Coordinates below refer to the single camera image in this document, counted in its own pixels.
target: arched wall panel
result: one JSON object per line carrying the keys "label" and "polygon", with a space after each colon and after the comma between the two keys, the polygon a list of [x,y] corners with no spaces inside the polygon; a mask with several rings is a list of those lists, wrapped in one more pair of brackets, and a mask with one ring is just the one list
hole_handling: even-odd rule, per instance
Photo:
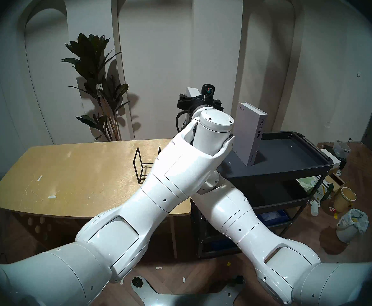
{"label": "arched wall panel", "polygon": [[271,131],[278,111],[294,26],[289,0],[244,0],[232,115],[238,102],[248,102],[268,114],[264,131]]}
{"label": "arched wall panel", "polygon": [[191,4],[192,0],[118,0],[135,139],[177,133],[177,98],[190,86]]}
{"label": "arched wall panel", "polygon": [[66,47],[69,37],[63,0],[42,0],[25,28],[29,73],[47,129],[54,144],[91,142],[87,125],[75,117],[84,113],[76,89],[78,75],[63,58],[76,57]]}

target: black knob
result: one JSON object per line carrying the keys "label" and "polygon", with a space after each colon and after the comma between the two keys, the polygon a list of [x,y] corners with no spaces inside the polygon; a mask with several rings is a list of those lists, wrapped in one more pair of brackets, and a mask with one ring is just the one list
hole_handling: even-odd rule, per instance
{"label": "black knob", "polygon": [[134,277],[133,280],[132,280],[132,284],[135,287],[142,287],[142,285],[144,285],[144,282],[142,281],[142,279],[140,277]]}

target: white book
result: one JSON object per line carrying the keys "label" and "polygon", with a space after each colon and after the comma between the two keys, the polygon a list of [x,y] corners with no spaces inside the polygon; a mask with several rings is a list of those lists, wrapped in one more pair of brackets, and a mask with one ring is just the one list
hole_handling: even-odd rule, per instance
{"label": "white book", "polygon": [[249,103],[238,103],[233,151],[246,166],[254,164],[267,115]]}

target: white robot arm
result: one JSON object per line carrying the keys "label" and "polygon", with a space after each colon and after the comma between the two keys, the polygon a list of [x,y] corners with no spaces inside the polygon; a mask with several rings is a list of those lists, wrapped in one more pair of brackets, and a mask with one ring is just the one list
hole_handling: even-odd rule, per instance
{"label": "white robot arm", "polygon": [[[204,87],[212,98],[214,88]],[[372,263],[320,263],[305,244],[269,231],[244,195],[217,173],[234,142],[229,138],[233,122],[213,107],[197,107],[127,202],[90,220],[74,243],[0,264],[0,287],[17,304],[88,305],[109,281],[130,272],[156,227],[192,196],[207,220],[247,255],[259,282],[277,301],[340,305],[353,300]],[[341,281],[344,272],[347,278]]]}
{"label": "white robot arm", "polygon": [[127,202],[91,219],[74,243],[0,264],[0,287],[17,304],[87,305],[109,281],[128,274],[146,252],[156,227],[199,190],[232,148],[234,138],[228,134],[212,155],[191,145],[198,120],[162,150]]}

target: white bag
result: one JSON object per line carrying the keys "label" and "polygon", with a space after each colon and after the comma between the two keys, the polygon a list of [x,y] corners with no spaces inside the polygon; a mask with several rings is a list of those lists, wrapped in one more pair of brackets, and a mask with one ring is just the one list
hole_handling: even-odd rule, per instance
{"label": "white bag", "polygon": [[337,226],[343,229],[350,225],[354,225],[360,233],[365,233],[369,226],[367,214],[359,209],[352,208],[340,218]]}

